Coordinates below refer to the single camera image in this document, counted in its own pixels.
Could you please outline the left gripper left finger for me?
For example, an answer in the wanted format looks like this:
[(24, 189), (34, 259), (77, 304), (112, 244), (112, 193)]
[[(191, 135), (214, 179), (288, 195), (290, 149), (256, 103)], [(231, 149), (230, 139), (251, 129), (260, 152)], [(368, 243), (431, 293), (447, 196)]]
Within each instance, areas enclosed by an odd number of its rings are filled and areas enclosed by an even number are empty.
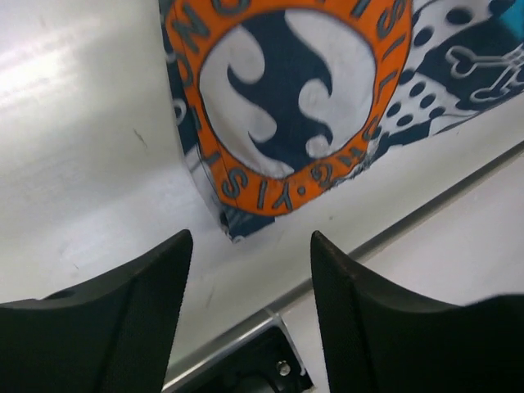
[(2, 304), (2, 391), (161, 391), (192, 247), (185, 229), (86, 282)]

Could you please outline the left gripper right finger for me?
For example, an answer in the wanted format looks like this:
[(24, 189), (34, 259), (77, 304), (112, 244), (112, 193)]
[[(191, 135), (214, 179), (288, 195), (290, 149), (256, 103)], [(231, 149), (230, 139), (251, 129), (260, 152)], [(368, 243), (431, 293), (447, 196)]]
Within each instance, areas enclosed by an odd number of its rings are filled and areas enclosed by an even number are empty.
[(310, 264), (331, 391), (522, 391), (522, 296), (434, 300), (352, 260), (320, 232)]

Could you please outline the colourful patterned shorts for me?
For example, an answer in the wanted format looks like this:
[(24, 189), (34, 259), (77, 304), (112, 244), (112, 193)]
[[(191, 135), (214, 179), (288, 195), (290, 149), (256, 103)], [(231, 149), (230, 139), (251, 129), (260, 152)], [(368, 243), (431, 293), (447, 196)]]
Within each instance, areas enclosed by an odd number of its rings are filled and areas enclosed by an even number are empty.
[(234, 241), (523, 91), (520, 1), (162, 1), (178, 134)]

